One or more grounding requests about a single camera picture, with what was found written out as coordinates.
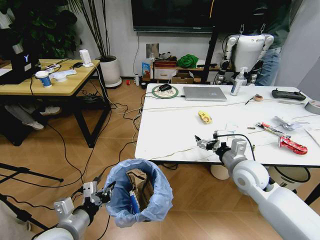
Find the round mouse pad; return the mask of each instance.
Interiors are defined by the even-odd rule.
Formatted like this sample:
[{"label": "round mouse pad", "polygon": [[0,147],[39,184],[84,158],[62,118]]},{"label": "round mouse pad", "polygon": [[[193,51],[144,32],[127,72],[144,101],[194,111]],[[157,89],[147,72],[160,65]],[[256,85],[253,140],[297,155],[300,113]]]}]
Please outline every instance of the round mouse pad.
[{"label": "round mouse pad", "polygon": [[160,99],[171,99],[171,98],[174,98],[174,97],[178,96],[178,94],[179,94],[178,89],[176,87],[174,87],[174,86],[171,86],[172,88],[169,89],[169,90],[166,90],[166,91],[160,91],[159,90],[160,86],[161,85],[155,86],[152,89],[152,94],[157,98],[160,98]]}]

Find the white wall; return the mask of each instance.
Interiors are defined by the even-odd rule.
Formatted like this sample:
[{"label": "white wall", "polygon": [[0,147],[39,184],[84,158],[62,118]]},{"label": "white wall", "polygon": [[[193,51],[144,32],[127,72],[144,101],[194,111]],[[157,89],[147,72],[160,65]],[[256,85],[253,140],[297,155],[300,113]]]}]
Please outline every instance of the white wall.
[{"label": "white wall", "polygon": [[[133,62],[137,52],[137,33],[133,30],[131,1],[130,0],[106,0],[106,14],[111,54],[117,56],[120,61],[121,76],[134,76]],[[76,31],[83,44],[79,49],[87,49],[92,59],[99,56],[94,39],[87,26],[83,15],[79,14],[76,23]],[[139,51],[135,60],[135,72],[141,73],[141,64],[146,59],[146,44],[159,43],[159,52],[171,52],[178,59],[186,54],[193,54],[205,60],[209,47],[211,35],[206,33],[159,33],[140,32]],[[219,63],[222,52],[223,35],[219,37],[219,42],[215,47],[215,54],[212,63]],[[78,51],[74,53],[74,58],[79,58]]]},{"label": "white wall", "polygon": [[313,100],[320,101],[320,58],[299,84],[298,89]]},{"label": "white wall", "polygon": [[282,49],[275,85],[297,87],[315,65],[319,56],[320,1],[304,0]]}]

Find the hand sanitizer bottle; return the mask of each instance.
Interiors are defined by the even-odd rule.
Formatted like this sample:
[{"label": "hand sanitizer bottle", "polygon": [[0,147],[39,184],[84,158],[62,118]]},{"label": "hand sanitizer bottle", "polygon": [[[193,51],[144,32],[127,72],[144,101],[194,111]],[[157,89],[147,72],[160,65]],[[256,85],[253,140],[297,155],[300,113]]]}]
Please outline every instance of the hand sanitizer bottle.
[{"label": "hand sanitizer bottle", "polygon": [[231,92],[230,92],[231,95],[233,95],[233,96],[238,95],[240,87],[245,80],[245,71],[247,69],[248,69],[247,67],[242,67],[240,69],[240,73],[235,77],[234,84],[233,84]]}]

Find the blue plastic bag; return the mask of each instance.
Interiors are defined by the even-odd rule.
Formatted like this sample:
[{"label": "blue plastic bag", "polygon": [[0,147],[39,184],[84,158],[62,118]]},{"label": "blue plastic bag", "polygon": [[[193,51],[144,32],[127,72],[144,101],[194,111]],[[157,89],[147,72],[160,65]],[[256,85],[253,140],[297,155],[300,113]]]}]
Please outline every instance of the blue plastic bag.
[{"label": "blue plastic bag", "polygon": [[[129,194],[132,185],[126,174],[131,169],[140,169],[145,172],[153,186],[153,195],[147,208],[136,214],[132,214]],[[115,224],[120,228],[131,227],[135,222],[162,221],[173,206],[172,188],[160,168],[151,161],[138,158],[118,163],[111,169],[104,187],[106,188],[114,181],[116,184],[106,209],[110,216],[115,217]]]}]

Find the silver laptop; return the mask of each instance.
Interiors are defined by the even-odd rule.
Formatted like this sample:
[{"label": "silver laptop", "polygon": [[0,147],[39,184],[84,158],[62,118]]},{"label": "silver laptop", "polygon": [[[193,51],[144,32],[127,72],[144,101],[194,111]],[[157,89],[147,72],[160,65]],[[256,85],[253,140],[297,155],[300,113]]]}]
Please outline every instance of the silver laptop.
[{"label": "silver laptop", "polygon": [[227,101],[220,87],[184,86],[183,91],[188,101]]}]

